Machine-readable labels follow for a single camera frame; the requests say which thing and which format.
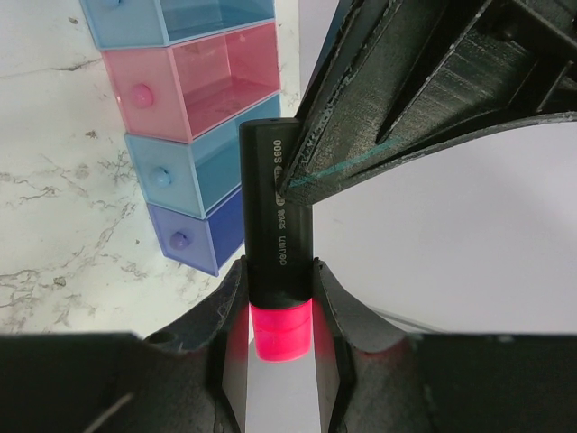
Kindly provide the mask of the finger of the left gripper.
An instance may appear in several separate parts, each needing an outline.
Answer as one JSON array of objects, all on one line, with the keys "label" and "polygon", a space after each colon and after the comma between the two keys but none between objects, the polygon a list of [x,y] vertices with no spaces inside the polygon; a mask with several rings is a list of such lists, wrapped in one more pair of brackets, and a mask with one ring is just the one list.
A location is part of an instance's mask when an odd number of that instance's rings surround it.
[{"label": "finger of the left gripper", "polygon": [[573,1],[342,1],[297,112],[283,198],[312,205],[399,165],[576,118]]}]

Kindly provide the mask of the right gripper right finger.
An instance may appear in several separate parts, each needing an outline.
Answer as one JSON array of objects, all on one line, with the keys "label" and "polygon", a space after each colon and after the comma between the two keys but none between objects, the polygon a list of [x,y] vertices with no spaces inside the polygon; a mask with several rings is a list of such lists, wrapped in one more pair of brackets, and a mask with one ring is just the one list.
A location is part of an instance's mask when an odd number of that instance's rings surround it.
[{"label": "right gripper right finger", "polygon": [[312,273],[324,432],[573,432],[572,335],[408,333]]}]

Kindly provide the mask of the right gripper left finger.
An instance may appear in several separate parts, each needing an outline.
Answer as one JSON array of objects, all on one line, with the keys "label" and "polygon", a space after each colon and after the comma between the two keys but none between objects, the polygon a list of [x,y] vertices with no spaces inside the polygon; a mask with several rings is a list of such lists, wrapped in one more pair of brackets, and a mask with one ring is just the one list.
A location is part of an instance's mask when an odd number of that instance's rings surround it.
[{"label": "right gripper left finger", "polygon": [[4,432],[242,432],[247,270],[146,338],[130,333],[1,338]]}]

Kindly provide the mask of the purple drawer bin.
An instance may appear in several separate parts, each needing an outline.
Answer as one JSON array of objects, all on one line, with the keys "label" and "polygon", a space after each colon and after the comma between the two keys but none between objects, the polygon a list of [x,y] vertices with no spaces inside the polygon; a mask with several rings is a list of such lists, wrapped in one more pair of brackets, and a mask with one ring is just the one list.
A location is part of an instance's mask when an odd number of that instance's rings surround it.
[{"label": "purple drawer bin", "polygon": [[154,205],[148,211],[164,256],[212,276],[244,241],[240,189],[223,198],[204,219]]}]

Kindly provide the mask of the pink cap black highlighter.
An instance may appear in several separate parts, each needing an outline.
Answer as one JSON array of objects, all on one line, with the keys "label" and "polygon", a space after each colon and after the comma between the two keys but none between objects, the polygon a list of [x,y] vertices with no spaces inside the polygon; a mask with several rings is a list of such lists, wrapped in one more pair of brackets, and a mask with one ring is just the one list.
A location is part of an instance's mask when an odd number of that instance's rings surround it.
[{"label": "pink cap black highlighter", "polygon": [[283,198],[277,183],[297,142],[293,118],[241,124],[245,262],[257,356],[285,363],[312,338],[312,209]]}]

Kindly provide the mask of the pink drawer bin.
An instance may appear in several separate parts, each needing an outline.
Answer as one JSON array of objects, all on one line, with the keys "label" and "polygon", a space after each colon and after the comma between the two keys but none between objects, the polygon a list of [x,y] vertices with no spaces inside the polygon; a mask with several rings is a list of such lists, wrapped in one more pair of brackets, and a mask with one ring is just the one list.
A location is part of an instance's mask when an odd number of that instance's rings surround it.
[{"label": "pink drawer bin", "polygon": [[277,42],[267,21],[102,57],[128,133],[190,143],[279,92]]}]

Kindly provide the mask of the light blue drawer bin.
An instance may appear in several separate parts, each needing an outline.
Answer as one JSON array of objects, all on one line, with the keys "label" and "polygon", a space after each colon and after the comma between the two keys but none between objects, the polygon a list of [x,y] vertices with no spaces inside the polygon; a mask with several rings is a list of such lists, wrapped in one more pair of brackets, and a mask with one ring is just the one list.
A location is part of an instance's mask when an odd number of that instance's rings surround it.
[{"label": "light blue drawer bin", "polygon": [[81,0],[101,50],[166,47],[275,17],[270,0]]}]

